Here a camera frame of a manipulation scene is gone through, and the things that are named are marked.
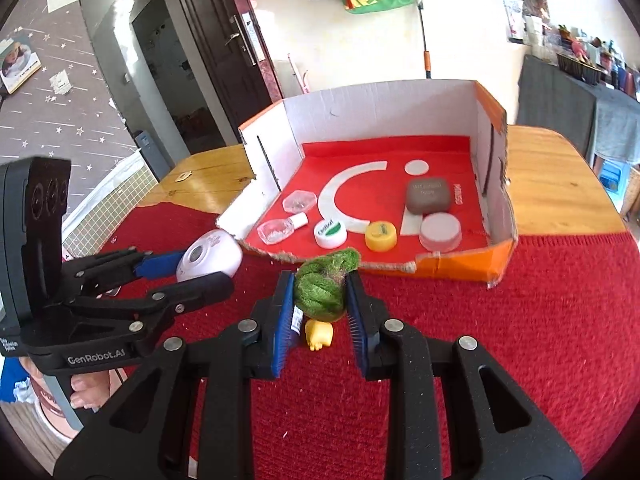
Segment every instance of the white jar lid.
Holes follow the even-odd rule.
[[[428,251],[448,253],[460,245],[462,228],[449,213],[428,215],[420,226],[420,243]]]
[[[335,249],[347,241],[347,228],[337,220],[321,220],[314,227],[314,237],[323,249]]]

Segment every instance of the mop handle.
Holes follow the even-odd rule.
[[[431,56],[427,50],[427,38],[424,35],[424,21],[422,18],[422,10],[424,9],[423,0],[415,0],[418,5],[418,15],[420,16],[420,30],[422,31],[422,44],[424,45],[424,73],[427,79],[431,79]]]

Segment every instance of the white circle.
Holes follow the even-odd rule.
[[[419,158],[410,160],[404,165],[404,172],[412,176],[424,175],[427,171],[429,171],[429,165]]]

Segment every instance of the wooden table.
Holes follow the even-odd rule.
[[[509,126],[508,187],[521,235],[603,234],[625,231],[593,171],[561,135]],[[193,174],[182,182],[185,171]],[[181,161],[139,206],[172,202],[222,213],[254,176],[241,145]]]

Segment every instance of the small box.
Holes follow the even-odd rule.
[[[342,247],[360,251],[361,269],[492,284],[503,276],[518,240],[505,184],[506,113],[481,84],[429,79],[312,92],[271,105],[240,132],[255,178],[217,226],[246,250],[304,262],[330,252],[316,244],[312,227],[334,219],[348,231]],[[413,169],[420,167],[425,174]],[[450,185],[449,213],[462,226],[452,252],[420,243],[423,216],[405,207],[417,174]],[[265,246],[257,226],[286,218],[282,199],[295,189],[318,197],[307,212],[310,226]],[[364,235],[381,220],[398,231],[384,253],[368,249]]]

